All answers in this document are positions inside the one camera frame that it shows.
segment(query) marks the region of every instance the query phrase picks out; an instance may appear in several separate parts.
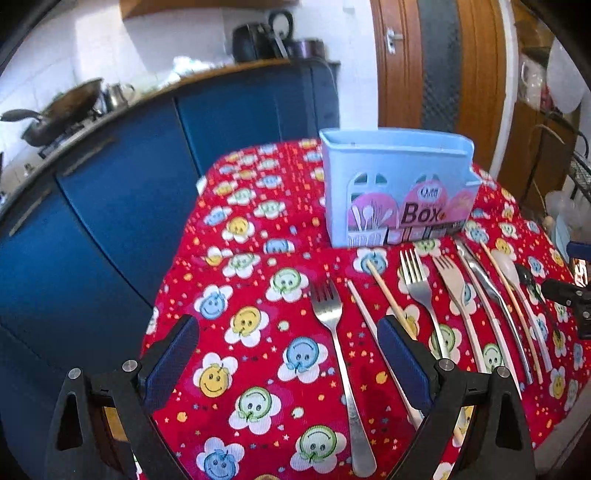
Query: frying pan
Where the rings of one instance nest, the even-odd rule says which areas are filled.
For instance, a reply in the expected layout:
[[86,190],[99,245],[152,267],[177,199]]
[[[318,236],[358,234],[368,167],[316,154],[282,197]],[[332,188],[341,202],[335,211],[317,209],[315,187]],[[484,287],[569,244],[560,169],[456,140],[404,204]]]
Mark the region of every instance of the frying pan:
[[2,122],[19,122],[34,118],[22,134],[22,139],[32,147],[43,147],[52,143],[67,127],[81,122],[88,116],[100,95],[103,79],[94,79],[64,93],[41,113],[34,110],[16,109],[4,112]]

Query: tablecloth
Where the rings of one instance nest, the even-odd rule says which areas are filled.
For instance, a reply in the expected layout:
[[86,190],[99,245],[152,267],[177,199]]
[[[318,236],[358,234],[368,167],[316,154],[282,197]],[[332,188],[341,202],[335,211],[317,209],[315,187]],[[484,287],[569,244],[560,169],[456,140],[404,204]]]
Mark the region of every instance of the tablecloth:
[[[400,250],[413,245],[330,247],[319,145],[318,140],[301,140],[247,148],[221,158],[207,174],[207,187],[187,220],[178,253],[159,290],[143,351],[163,338],[184,313],[194,315],[201,329],[197,349],[176,389],[153,415],[194,479],[354,476],[335,350],[309,299],[310,284],[327,277],[335,281],[344,303],[338,335],[378,464],[371,478],[385,477],[413,438],[414,429],[387,366],[345,286],[346,279],[353,281],[375,320],[386,314],[388,303],[366,266],[372,258],[418,340],[433,351],[431,319],[408,295],[400,272]],[[513,196],[488,173],[475,170],[483,185],[464,235],[499,290],[504,292],[477,243],[480,240],[527,266],[538,283],[545,278],[571,281],[567,266],[541,228],[521,217]],[[452,360],[460,368],[476,370],[463,321],[431,259],[446,254],[458,262],[451,239],[416,242],[414,247],[431,284],[433,307]],[[466,274],[465,279],[464,303],[485,359],[494,367],[499,349]],[[591,347],[578,340],[570,313],[551,302],[548,306],[559,322],[561,337],[548,336],[549,320],[533,293],[527,296],[546,334],[553,363],[542,385],[524,384],[506,321],[501,321],[501,328],[536,447],[568,413],[586,383]],[[493,308],[502,319],[500,310]],[[529,350],[528,357],[532,365]],[[460,428],[465,431],[466,425]],[[458,452],[450,439],[436,480],[447,478]]]

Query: metal fork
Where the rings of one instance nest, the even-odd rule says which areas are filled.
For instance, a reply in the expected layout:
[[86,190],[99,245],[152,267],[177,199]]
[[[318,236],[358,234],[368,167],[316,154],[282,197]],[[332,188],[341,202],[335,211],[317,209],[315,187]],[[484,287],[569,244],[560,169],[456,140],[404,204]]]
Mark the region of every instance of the metal fork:
[[452,259],[445,255],[433,257],[433,262],[435,263],[437,271],[441,275],[443,282],[447,287],[447,291],[452,297],[453,303],[456,304],[457,309],[460,311],[460,314],[464,319],[464,325],[466,326],[466,330],[468,332],[470,345],[474,351],[476,367],[478,368],[479,372],[488,373],[488,370],[486,369],[486,362],[484,361],[484,356],[482,355],[482,348],[480,347],[480,342],[478,341],[478,335],[474,330],[472,319],[470,318],[470,315],[468,315],[468,312],[464,306],[464,288],[466,288],[464,276],[462,275],[460,268],[452,261]]
[[368,437],[363,429],[359,410],[353,396],[353,389],[347,373],[347,365],[340,348],[339,338],[336,334],[336,327],[343,314],[343,302],[340,300],[335,284],[332,280],[327,283],[310,286],[310,298],[314,315],[322,325],[330,330],[335,345],[336,358],[339,362],[340,377],[345,389],[345,400],[347,414],[349,417],[349,436],[351,439],[351,460],[355,475],[367,478],[372,475],[378,465],[374,453],[369,444]]
[[400,251],[400,260],[402,262],[402,276],[408,287],[408,293],[415,301],[423,305],[423,307],[429,312],[429,315],[431,315],[433,327],[435,328],[435,335],[437,336],[439,354],[441,355],[441,358],[449,358],[449,350],[447,349],[447,345],[441,334],[439,322],[437,321],[437,316],[435,315],[433,304],[431,303],[433,292],[431,291],[431,287],[427,282],[427,277],[423,272],[421,259],[418,257],[415,250],[411,250],[410,255],[407,250],[404,252],[404,255],[402,254],[402,251]]

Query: floral tablecloth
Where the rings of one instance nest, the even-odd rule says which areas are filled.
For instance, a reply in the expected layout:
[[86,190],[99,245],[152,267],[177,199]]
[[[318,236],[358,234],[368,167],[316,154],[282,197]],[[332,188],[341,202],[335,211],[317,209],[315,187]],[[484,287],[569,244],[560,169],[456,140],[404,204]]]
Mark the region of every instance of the floral tablecloth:
[[[539,283],[550,277],[571,281],[560,254],[538,225],[520,217],[510,193],[484,171],[477,172],[484,183],[465,236],[499,290],[504,291],[502,284],[477,241],[527,266]],[[400,250],[412,246],[332,249],[324,222],[323,180],[316,140],[247,148],[212,167],[187,221],[142,347],[145,351],[163,338],[184,313],[199,320],[198,347],[167,405],[154,413],[166,442],[195,479],[354,476],[335,351],[309,299],[310,283],[326,277],[334,279],[344,303],[338,334],[378,464],[372,478],[387,475],[414,435],[385,362],[345,286],[346,279],[352,280],[379,320],[388,303],[366,266],[372,259],[418,340],[432,350],[430,317],[408,295],[399,271]],[[451,357],[461,368],[475,370],[464,324],[431,259],[443,253],[457,261],[453,243],[444,238],[415,247],[433,289],[433,306]],[[542,385],[524,385],[506,321],[501,320],[501,328],[536,447],[567,414],[586,383],[591,347],[578,340],[570,313],[550,302],[561,334],[549,336],[550,322],[532,292],[528,297],[553,364]],[[470,284],[465,304],[485,359],[494,367],[501,358],[499,349]],[[522,340],[527,347],[523,334]],[[447,478],[458,452],[450,439],[436,480]]]

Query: cutlery holder box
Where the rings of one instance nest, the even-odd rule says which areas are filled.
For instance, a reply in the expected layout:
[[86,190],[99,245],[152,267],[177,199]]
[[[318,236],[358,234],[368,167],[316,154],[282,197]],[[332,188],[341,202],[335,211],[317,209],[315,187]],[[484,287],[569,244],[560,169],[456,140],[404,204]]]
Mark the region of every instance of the cutlery holder box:
[[375,247],[463,228],[481,179],[461,135],[380,128],[320,131],[333,247]]

